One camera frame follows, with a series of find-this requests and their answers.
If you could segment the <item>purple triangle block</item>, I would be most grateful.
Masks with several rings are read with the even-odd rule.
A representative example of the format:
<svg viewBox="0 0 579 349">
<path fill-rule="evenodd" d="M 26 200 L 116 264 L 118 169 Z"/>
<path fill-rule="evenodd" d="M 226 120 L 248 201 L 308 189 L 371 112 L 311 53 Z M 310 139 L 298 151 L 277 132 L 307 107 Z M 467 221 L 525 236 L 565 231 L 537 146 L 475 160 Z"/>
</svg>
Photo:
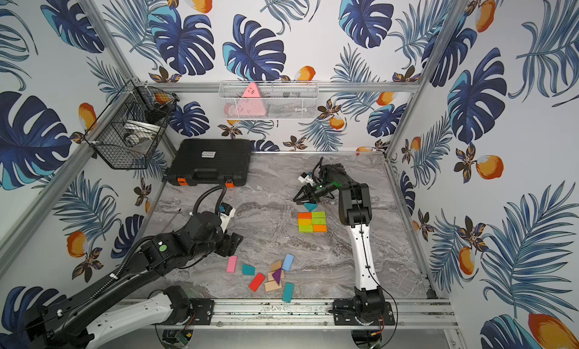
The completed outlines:
<svg viewBox="0 0 579 349">
<path fill-rule="evenodd" d="M 283 269 L 282 268 L 277 269 L 272 274 L 272 278 L 273 278 L 274 282 L 276 282 L 276 284 L 280 284 L 282 277 L 283 277 Z"/>
</svg>

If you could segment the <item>natural wood block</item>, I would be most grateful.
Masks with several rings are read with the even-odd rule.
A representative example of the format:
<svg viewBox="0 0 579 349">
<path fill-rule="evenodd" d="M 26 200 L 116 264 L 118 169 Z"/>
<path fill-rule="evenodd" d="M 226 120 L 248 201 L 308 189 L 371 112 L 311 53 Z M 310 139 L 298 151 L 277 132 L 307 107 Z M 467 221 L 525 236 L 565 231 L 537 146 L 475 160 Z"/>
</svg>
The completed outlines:
<svg viewBox="0 0 579 349">
<path fill-rule="evenodd" d="M 280 290 L 281 287 L 282 287 L 281 283 L 278 283 L 276 281 L 268 281 L 265 282 L 264 284 L 264 288 L 267 293 L 275 290 Z"/>
</svg>

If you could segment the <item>lime green block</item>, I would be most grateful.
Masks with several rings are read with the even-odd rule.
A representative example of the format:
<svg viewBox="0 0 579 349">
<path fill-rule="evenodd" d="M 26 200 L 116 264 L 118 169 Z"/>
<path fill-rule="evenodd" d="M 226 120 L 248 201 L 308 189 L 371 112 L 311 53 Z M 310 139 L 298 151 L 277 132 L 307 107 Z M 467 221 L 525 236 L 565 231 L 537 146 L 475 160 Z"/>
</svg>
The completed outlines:
<svg viewBox="0 0 579 349">
<path fill-rule="evenodd" d="M 313 225 L 299 225 L 299 232 L 301 232 L 301 233 L 313 233 L 314 227 L 313 227 Z"/>
<path fill-rule="evenodd" d="M 327 225 L 325 218 L 313 218 L 312 225 Z"/>
</svg>

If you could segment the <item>black tool case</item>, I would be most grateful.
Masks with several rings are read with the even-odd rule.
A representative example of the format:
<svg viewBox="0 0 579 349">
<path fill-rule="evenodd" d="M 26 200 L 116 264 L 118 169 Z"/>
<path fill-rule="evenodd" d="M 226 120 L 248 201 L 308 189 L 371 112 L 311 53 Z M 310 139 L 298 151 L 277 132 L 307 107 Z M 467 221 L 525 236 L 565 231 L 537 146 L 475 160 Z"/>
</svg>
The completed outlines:
<svg viewBox="0 0 579 349">
<path fill-rule="evenodd" d="M 173 186 L 245 186 L 251 153 L 251 142 L 245 139 L 185 139 L 164 181 Z"/>
</svg>

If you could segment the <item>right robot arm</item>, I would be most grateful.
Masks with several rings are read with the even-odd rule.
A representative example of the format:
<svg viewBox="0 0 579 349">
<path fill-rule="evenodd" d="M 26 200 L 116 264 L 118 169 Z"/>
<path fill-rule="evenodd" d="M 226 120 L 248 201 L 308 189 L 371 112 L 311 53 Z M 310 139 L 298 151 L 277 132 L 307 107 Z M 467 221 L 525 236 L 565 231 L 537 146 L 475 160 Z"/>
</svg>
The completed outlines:
<svg viewBox="0 0 579 349">
<path fill-rule="evenodd" d="M 377 277 L 370 244 L 372 204 L 369 186 L 351 178 L 340 163 L 318 161 L 299 176 L 301 189 L 293 198 L 298 205 L 319 204 L 338 198 L 339 220 L 347 229 L 354 258 L 354 297 L 337 299 L 330 312 L 336 326 L 395 326 L 397 305 Z"/>
</svg>

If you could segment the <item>small teal block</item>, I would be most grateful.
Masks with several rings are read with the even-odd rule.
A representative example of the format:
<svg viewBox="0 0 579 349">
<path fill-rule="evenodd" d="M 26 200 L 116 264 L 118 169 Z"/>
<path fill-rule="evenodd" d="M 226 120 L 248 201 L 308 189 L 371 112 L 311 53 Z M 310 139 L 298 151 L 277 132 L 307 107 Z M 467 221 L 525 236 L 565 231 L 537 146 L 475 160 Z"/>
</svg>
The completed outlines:
<svg viewBox="0 0 579 349">
<path fill-rule="evenodd" d="M 251 265 L 242 265 L 242 275 L 254 276 L 256 274 L 256 268 Z"/>
</svg>

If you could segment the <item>light blue block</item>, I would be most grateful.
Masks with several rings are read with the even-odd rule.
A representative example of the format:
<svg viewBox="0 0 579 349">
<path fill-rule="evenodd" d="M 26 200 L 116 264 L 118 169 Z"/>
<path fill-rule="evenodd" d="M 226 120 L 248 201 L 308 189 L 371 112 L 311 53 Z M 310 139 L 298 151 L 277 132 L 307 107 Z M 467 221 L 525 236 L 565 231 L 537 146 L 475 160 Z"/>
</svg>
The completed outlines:
<svg viewBox="0 0 579 349">
<path fill-rule="evenodd" d="M 294 256 L 291 254 L 286 254 L 281 268 L 284 271 L 290 271 L 292 268 L 293 261 L 294 261 Z"/>
</svg>

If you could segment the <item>pink block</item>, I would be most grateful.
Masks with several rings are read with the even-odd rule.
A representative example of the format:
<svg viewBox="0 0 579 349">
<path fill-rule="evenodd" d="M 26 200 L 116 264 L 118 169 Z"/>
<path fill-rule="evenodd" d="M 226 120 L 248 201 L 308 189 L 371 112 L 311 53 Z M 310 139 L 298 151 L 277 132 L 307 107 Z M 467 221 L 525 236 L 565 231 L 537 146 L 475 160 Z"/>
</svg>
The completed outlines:
<svg viewBox="0 0 579 349">
<path fill-rule="evenodd" d="M 230 274 L 235 273 L 237 268 L 237 262 L 238 257 L 236 255 L 230 256 L 227 263 L 226 272 Z"/>
</svg>

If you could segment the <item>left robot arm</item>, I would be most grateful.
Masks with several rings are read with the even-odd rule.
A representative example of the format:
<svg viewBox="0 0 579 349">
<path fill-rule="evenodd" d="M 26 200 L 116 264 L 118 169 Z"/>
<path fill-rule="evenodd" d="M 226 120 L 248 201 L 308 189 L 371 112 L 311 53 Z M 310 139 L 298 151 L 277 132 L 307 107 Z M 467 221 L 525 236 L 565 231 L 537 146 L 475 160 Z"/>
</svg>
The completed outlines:
<svg viewBox="0 0 579 349">
<path fill-rule="evenodd" d="M 108 276 L 80 293 L 31 308 L 24 333 L 31 348 L 98 348 L 145 326 L 189 325 L 191 299 L 179 286 L 150 299 L 116 308 L 130 294 L 175 270 L 191 268 L 211 254 L 231 257 L 243 237 L 228 233 L 235 209 L 223 203 L 227 188 L 216 186 L 195 202 L 180 229 L 142 237 Z"/>
</svg>

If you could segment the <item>red block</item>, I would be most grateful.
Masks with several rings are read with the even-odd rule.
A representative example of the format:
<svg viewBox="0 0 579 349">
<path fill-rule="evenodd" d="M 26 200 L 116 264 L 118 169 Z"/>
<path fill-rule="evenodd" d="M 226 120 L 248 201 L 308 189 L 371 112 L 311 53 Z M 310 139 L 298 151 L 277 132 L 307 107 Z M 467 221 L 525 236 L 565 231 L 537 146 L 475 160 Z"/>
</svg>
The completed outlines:
<svg viewBox="0 0 579 349">
<path fill-rule="evenodd" d="M 258 273 L 255 276 L 255 278 L 253 278 L 253 280 L 251 281 L 251 283 L 249 285 L 250 290 L 252 290 L 253 292 L 256 292 L 259 289 L 259 287 L 261 287 L 261 285 L 264 283 L 265 279 L 266 279 L 265 275 Z"/>
</svg>

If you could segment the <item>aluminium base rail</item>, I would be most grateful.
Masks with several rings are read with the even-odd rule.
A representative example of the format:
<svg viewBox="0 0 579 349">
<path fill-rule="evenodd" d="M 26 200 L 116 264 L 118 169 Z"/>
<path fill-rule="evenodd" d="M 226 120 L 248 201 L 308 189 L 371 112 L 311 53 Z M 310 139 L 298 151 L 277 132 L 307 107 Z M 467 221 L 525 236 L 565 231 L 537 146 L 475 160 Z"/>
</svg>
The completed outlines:
<svg viewBox="0 0 579 349">
<path fill-rule="evenodd" d="M 167 329 L 458 329 L 450 302 L 443 299 L 398 299 L 383 315 L 358 320 L 347 312 L 335 314 L 332 299 L 214 299 L 210 307 L 197 304 L 192 324 Z"/>
</svg>

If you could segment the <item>orange handled screwdriver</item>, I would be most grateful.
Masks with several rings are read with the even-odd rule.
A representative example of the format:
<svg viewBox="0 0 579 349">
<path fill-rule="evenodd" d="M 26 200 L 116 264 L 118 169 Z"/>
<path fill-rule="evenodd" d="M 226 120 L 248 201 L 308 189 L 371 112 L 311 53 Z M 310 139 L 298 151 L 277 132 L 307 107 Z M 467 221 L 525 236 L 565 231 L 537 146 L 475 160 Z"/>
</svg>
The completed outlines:
<svg viewBox="0 0 579 349">
<path fill-rule="evenodd" d="M 164 234 L 165 231 L 167 231 L 168 228 L 170 228 L 172 222 L 174 221 L 174 219 L 176 219 L 177 216 L 179 216 L 181 213 L 181 209 L 177 210 L 176 213 L 173 214 L 173 216 L 170 218 L 170 220 L 167 222 L 167 224 L 164 226 L 164 228 L 161 230 L 161 232 L 159 234 Z"/>
</svg>

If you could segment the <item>pink triangle sign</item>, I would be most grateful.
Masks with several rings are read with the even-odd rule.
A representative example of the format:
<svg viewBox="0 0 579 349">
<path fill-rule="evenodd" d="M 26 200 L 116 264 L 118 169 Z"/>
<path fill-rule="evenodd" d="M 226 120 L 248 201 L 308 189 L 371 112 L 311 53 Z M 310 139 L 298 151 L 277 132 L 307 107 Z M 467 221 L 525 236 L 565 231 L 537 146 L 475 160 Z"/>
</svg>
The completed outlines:
<svg viewBox="0 0 579 349">
<path fill-rule="evenodd" d="M 256 82 L 249 83 L 242 97 L 235 103 L 235 113 L 240 117 L 266 116 L 267 109 Z"/>
</svg>

